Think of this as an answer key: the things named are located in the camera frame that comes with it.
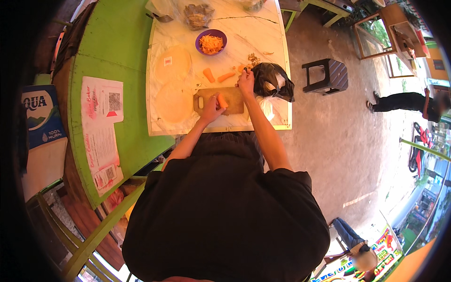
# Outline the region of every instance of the sandal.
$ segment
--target sandal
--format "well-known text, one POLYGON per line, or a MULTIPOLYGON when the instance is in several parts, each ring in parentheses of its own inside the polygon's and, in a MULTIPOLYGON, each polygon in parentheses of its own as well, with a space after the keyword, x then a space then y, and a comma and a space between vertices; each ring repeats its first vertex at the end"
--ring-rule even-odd
POLYGON ((369 101, 366 102, 367 108, 370 112, 374 113, 373 104, 371 104, 369 101))
POLYGON ((377 93, 377 91, 373 91, 373 96, 374 96, 374 99, 376 100, 376 105, 378 105, 379 99, 380 99, 379 93, 377 93))

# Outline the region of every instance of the hand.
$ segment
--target hand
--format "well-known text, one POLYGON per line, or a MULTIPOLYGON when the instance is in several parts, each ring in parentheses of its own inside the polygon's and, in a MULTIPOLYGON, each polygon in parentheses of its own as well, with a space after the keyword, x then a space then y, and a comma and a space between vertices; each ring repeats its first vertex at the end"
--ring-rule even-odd
POLYGON ((203 108, 203 113, 200 116, 199 121, 204 123, 205 126, 215 121, 226 110, 226 108, 219 107, 218 100, 216 99, 218 94, 219 92, 211 96, 203 108))
POLYGON ((241 75, 238 77, 238 81, 236 82, 235 87, 239 87, 241 95, 243 95, 243 97, 253 97, 253 85, 253 72, 250 69, 247 69, 247 71, 243 70, 241 75))

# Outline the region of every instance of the red motorcycle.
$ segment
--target red motorcycle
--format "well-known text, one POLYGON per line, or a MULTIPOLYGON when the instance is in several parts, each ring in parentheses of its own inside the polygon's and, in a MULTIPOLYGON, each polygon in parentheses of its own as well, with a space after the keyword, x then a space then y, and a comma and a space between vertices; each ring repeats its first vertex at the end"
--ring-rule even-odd
MULTIPOLYGON (((415 130, 419 135, 415 135, 414 142, 429 148, 432 148, 432 134, 426 128, 423 128, 417 123, 414 122, 415 130)), ((418 177, 421 177, 424 173, 424 151, 418 148, 412 148, 412 155, 409 160, 409 170, 411 172, 418 171, 418 177)))

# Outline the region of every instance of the window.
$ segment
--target window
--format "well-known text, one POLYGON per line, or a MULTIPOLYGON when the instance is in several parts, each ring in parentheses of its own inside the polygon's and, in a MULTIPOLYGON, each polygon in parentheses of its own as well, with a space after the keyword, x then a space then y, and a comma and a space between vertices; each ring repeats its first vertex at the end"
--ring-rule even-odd
POLYGON ((443 65, 443 61, 442 60, 432 60, 434 62, 434 68, 435 69, 441 69, 441 70, 445 70, 445 66, 443 65))

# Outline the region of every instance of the black plastic stool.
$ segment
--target black plastic stool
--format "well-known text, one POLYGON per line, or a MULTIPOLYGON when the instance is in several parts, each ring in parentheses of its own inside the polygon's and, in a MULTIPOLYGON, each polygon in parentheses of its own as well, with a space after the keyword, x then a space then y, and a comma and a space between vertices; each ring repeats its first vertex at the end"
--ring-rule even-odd
POLYGON ((304 93, 319 92, 323 95, 329 95, 348 89, 348 68, 346 65, 333 60, 323 59, 302 65, 303 69, 307 69, 307 86, 302 88, 304 93), (323 66, 325 78, 314 84, 310 84, 310 76, 308 69, 314 66, 323 66))

